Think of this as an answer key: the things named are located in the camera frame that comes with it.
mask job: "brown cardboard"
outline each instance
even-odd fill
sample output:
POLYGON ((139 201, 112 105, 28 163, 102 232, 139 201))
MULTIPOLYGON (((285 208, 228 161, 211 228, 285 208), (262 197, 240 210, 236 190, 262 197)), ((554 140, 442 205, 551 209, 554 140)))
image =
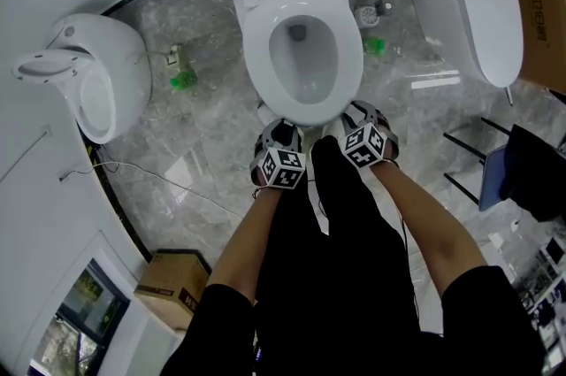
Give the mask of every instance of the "brown cardboard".
POLYGON ((524 57, 520 77, 566 94, 566 0, 519 0, 524 57))
POLYGON ((187 330, 210 268, 192 250, 159 250, 134 293, 173 330, 187 330))

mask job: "marble floor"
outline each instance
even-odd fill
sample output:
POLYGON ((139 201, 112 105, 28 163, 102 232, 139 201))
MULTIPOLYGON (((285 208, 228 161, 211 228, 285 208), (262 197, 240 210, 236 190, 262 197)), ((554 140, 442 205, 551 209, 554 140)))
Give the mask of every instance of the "marble floor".
MULTIPOLYGON (((350 0, 350 4, 375 1, 350 0)), ((442 133, 454 133, 483 151, 495 149, 505 137, 483 125, 479 120, 483 116, 505 127, 517 123, 556 145, 566 131, 566 108, 545 90, 520 81, 511 87, 514 107, 509 106, 503 90, 468 78, 462 78, 459 85, 411 89, 415 76, 453 67, 426 44, 411 0, 386 1, 393 5, 391 16, 366 31, 386 40, 386 54, 364 56, 359 98, 376 104, 389 118, 400 137, 402 169, 455 214, 479 243, 499 233, 503 256, 520 274, 553 224, 536 223, 511 202, 479 213, 442 174, 452 173, 469 190, 478 192, 481 165, 442 138, 442 133), (518 229, 513 231, 511 222, 519 218, 518 229)), ((180 44, 198 83, 190 90, 173 90, 164 58, 150 55, 153 93, 149 106, 138 124, 109 143, 107 150, 118 160, 189 186, 211 201, 128 166, 108 173, 111 184, 149 249, 199 249, 214 265, 239 216, 252 203, 254 186, 248 165, 263 129, 256 115, 258 97, 246 71, 233 2, 135 0, 112 17, 137 29, 150 52, 167 52, 173 44, 180 44)), ((308 140, 316 140, 317 132, 310 132, 308 140)), ((363 178, 383 215, 399 229, 386 191, 371 173, 363 173, 363 178)), ((311 194, 316 205, 316 191, 311 194)), ((327 229, 324 216, 315 208, 321 226, 327 229)), ((410 237, 409 253, 419 297, 430 279, 410 237)))

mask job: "white toilet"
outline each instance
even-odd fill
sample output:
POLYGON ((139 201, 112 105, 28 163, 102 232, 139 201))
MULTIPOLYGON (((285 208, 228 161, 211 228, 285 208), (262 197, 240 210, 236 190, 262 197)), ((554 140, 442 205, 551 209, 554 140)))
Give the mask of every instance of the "white toilet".
POLYGON ((348 0, 234 0, 249 76, 273 112, 322 126, 355 97, 362 39, 348 0))
POLYGON ((426 41, 461 73, 507 87, 523 63, 518 0, 413 0, 426 41))
POLYGON ((46 50, 20 57, 12 74, 21 81, 55 84, 82 132, 107 143, 142 115, 151 72, 142 37, 128 25, 93 14, 60 20, 46 50))

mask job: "window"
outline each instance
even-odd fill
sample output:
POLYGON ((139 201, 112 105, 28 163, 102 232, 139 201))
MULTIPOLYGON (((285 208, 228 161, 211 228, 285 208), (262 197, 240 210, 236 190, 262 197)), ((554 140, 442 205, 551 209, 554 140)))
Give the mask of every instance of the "window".
POLYGON ((47 327, 28 374, 96 374, 128 304, 96 261, 91 260, 47 327))

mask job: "sleeve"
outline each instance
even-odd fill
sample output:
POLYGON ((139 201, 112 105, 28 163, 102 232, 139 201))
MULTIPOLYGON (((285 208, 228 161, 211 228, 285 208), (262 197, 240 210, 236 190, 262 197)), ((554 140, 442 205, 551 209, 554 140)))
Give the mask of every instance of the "sleeve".
POLYGON ((515 290, 497 266, 469 270, 442 296, 453 368, 469 374, 541 374, 545 350, 515 290))
POLYGON ((161 376, 252 373, 253 307, 235 289, 210 285, 203 292, 187 334, 161 376))

